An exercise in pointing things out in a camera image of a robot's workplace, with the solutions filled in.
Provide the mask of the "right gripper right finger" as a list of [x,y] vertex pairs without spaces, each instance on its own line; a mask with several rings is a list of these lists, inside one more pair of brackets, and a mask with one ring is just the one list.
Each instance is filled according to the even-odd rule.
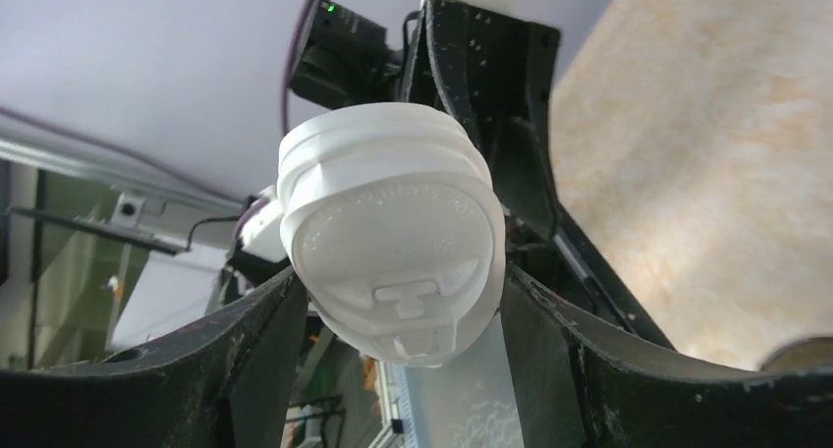
[[830,366],[752,372],[647,342],[516,266],[501,319],[527,447],[828,447]]

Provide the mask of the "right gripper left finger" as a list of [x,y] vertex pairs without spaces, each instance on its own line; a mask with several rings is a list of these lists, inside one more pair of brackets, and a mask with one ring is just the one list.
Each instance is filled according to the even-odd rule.
[[100,363],[1,374],[5,447],[277,447],[305,334],[291,269]]

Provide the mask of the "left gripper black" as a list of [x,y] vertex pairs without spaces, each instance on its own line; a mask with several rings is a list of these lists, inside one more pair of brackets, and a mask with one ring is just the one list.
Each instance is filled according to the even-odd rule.
[[550,25],[458,0],[425,0],[400,97],[464,127],[508,217],[511,264],[575,306],[669,348],[557,196],[549,100],[561,39]]

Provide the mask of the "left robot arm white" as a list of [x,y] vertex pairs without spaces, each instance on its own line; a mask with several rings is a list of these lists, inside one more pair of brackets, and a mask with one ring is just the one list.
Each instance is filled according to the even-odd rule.
[[306,12],[290,86],[325,113],[283,138],[231,267],[253,285],[293,267],[335,334],[390,363],[469,347],[508,264],[668,347],[558,200],[548,101],[561,30],[507,0],[422,0],[403,30],[392,50],[383,27],[332,0]]

